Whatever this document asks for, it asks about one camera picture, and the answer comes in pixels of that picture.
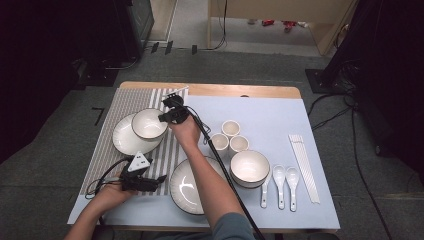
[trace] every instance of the striped placemat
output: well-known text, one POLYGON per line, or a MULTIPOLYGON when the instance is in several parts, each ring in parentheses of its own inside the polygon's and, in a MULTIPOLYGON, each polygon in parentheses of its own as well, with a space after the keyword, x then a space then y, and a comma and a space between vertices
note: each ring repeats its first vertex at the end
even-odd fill
MULTIPOLYGON (((87 187, 93 181, 99 179, 106 170, 118 160, 126 155, 119 152, 112 142, 112 134, 115 126, 124 117, 137 113, 145 108, 157 108, 164 112, 167 111, 163 105, 163 95, 166 95, 176 89, 120 89, 116 90, 109 112, 103 124, 102 131, 97 141, 87 174, 84 178, 80 195, 85 195, 87 187)), ((186 99, 188 89, 178 93, 186 99)), ((169 177, 173 169, 178 165, 178 154, 180 146, 176 141, 172 131, 168 131, 162 142, 153 151, 146 154, 147 158, 152 158, 153 163, 143 174, 146 178, 158 178, 162 175, 168 175, 168 178, 154 193, 139 193, 141 195, 168 195, 169 177)), ((114 176, 121 171, 126 162, 116 166, 109 177, 114 176)))

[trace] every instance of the white chopsticks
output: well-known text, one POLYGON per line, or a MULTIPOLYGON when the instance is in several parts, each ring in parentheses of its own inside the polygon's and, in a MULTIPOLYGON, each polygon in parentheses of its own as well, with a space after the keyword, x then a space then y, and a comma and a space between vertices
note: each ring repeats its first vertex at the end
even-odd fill
POLYGON ((305 181, 306 188, 308 189, 311 202, 320 203, 317 187, 315 185, 314 177, 312 176, 311 166, 309 164, 308 155, 306 154, 305 145, 301 135, 289 135, 294 154, 296 155, 297 163, 299 164, 300 171, 302 172, 303 180, 305 181))

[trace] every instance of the white spoon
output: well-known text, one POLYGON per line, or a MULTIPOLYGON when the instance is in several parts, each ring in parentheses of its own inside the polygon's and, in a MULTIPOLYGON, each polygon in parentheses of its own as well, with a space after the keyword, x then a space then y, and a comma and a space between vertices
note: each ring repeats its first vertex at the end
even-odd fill
POLYGON ((281 165, 276 165, 272 171, 272 176, 274 177, 275 184, 278 188, 278 208, 284 209, 283 186, 284 181, 286 180, 286 169, 284 169, 281 165))
POLYGON ((299 172, 294 167, 287 168, 286 172, 287 183, 290 187, 291 198, 290 198, 290 210, 296 211, 296 187, 299 182, 299 172))
POLYGON ((268 175, 265 178, 265 182, 262 184, 262 198, 261 198, 261 207, 262 208, 266 208, 266 195, 268 193, 268 183, 269 180, 271 180, 272 177, 272 171, 271 171, 271 166, 269 166, 269 172, 268 175))

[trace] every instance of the gray sleeve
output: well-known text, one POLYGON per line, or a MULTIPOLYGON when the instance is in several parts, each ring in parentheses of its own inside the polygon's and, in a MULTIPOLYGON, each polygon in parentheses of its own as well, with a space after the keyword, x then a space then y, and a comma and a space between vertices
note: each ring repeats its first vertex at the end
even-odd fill
POLYGON ((255 239, 247 218, 239 213, 222 216, 213 230, 213 239, 255 239))

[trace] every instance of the forearm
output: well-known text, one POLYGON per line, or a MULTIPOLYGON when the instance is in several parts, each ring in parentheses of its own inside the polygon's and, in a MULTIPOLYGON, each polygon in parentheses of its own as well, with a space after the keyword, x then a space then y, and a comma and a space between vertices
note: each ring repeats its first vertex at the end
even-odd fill
POLYGON ((183 147, 190 161, 202 207, 211 228, 226 213, 244 214, 227 181, 206 161, 197 146, 183 147))
POLYGON ((98 210, 92 202, 81 212, 65 237, 65 240, 90 240, 97 221, 102 216, 102 211, 98 210))

